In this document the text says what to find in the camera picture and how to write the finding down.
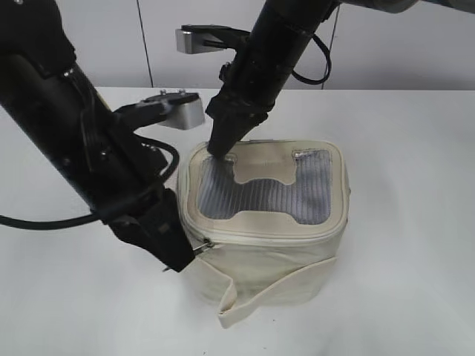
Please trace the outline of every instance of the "white table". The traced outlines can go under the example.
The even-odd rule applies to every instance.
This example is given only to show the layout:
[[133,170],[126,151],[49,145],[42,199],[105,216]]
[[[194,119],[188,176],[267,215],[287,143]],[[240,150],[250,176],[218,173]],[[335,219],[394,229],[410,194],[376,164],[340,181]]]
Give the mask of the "white table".
[[[155,89],[100,88],[112,108]],[[200,90],[205,103],[216,90]],[[0,214],[87,213],[0,113]],[[153,127],[182,154],[209,138]],[[100,223],[0,228],[0,355],[473,355],[475,92],[281,94],[250,138],[322,139],[346,155],[350,224],[312,302],[263,308],[229,330],[147,252]]]

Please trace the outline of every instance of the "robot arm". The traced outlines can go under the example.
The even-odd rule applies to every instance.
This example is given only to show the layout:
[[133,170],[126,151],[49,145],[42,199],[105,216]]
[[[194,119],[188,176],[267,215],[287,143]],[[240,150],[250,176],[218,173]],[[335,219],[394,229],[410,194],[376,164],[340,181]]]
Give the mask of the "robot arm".
[[[428,1],[475,12],[471,0]],[[340,2],[400,13],[417,0],[267,0],[251,33],[216,26],[183,26],[177,31],[177,47],[184,53],[219,47],[237,52],[221,69],[223,87],[206,110],[214,120],[208,146],[213,156],[226,155],[267,119],[315,30]]]
[[[92,212],[62,222],[0,223],[48,230],[101,220],[175,271],[194,259],[175,194],[163,186],[178,153],[134,130],[179,125],[181,108],[192,127],[204,120],[197,94],[164,94],[111,112],[76,64],[54,0],[0,1],[0,78],[0,104]],[[170,165],[160,149],[174,156]]]

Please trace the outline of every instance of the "wire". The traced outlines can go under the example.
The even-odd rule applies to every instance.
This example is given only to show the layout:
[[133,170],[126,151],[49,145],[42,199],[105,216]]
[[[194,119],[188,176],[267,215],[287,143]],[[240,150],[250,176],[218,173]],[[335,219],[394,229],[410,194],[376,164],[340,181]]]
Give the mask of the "wire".
[[63,228],[74,228],[76,226],[85,225],[88,223],[94,223],[99,220],[95,214],[86,215],[85,217],[77,217],[69,220],[60,221],[27,221],[13,219],[12,217],[4,217],[0,215],[0,225],[9,226],[11,228],[20,228],[23,230],[36,230],[36,231],[48,231],[48,230],[61,230]]
[[148,137],[143,137],[137,134],[135,134],[135,136],[141,141],[141,143],[145,143],[146,145],[162,149],[171,154],[170,164],[168,165],[167,169],[160,175],[160,181],[166,182],[171,177],[171,175],[177,170],[178,165],[180,164],[180,154],[178,153],[177,149],[169,145],[168,143],[157,141],[155,139],[149,139]]
[[325,76],[322,79],[314,80],[314,79],[305,78],[304,76],[301,76],[300,74],[298,74],[295,71],[292,72],[292,75],[299,82],[302,82],[302,83],[305,83],[305,84],[308,84],[308,85],[319,85],[319,84],[325,83],[328,80],[328,78],[330,77],[330,72],[332,71],[332,59],[330,58],[330,50],[323,43],[323,41],[315,34],[312,36],[312,39],[313,39],[314,43],[317,44],[318,48],[321,49],[321,51],[323,52],[323,54],[325,56],[325,59],[327,60],[327,72],[325,73]]

